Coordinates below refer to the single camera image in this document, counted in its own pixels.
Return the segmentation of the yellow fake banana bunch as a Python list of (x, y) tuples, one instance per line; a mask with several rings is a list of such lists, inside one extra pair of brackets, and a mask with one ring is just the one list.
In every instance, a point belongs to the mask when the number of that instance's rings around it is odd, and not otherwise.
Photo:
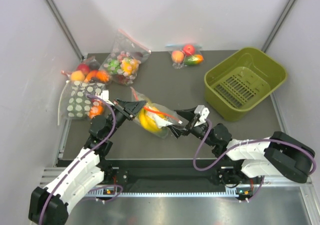
[[(146, 107), (150, 110), (160, 112), (156, 107), (151, 106), (150, 104), (147, 104)], [(149, 111), (145, 110), (144, 108), (139, 112), (138, 119), (139, 119), (140, 125), (145, 130), (147, 130), (151, 133), (160, 133), (162, 131), (162, 129), (157, 127), (155, 120), (153, 118), (151, 118), (150, 116), (148, 116), (148, 114), (147, 114), (148, 112)], [(153, 113), (153, 112), (151, 112), (151, 115), (158, 115), (162, 119), (165, 118), (164, 115)]]

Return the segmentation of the red-zip bag with food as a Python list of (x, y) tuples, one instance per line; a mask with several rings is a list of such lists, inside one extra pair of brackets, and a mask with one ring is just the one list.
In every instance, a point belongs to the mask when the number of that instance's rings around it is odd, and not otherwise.
[(133, 102), (146, 101), (134, 121), (153, 135), (165, 139), (170, 131), (169, 126), (183, 124), (175, 111), (152, 102), (146, 95), (136, 91), (133, 87), (131, 87), (131, 98)]

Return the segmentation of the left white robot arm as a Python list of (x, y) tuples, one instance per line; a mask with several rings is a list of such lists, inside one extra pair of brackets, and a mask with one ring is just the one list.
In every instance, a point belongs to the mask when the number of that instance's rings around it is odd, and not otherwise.
[(37, 225), (64, 225), (74, 207), (100, 183), (109, 183), (114, 172), (105, 157), (112, 135), (132, 121), (147, 104), (145, 100), (116, 99), (107, 104), (108, 116), (96, 115), (90, 122), (89, 138), (76, 158), (45, 187), (36, 187), (30, 197), (28, 218)]

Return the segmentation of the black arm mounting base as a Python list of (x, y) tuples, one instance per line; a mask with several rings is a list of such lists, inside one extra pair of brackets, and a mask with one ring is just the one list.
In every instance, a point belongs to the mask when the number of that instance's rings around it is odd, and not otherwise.
[(102, 184), (117, 184), (125, 193), (223, 192), (241, 185), (252, 188), (253, 179), (235, 175), (230, 161), (197, 171), (192, 159), (105, 159)]

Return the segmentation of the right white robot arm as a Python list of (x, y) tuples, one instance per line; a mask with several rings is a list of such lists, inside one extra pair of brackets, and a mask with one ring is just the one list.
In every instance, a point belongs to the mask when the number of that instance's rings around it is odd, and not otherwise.
[(232, 175), (239, 183), (256, 177), (283, 176), (296, 183), (306, 183), (316, 168), (315, 151), (282, 131), (261, 139), (234, 139), (222, 123), (213, 125), (208, 119), (209, 109), (204, 105), (195, 108), (177, 110), (177, 115), (187, 120), (168, 123), (167, 127), (176, 138), (194, 135), (212, 148), (216, 160), (206, 166), (198, 167), (196, 158), (193, 166), (197, 171), (207, 171), (223, 159), (233, 163)]

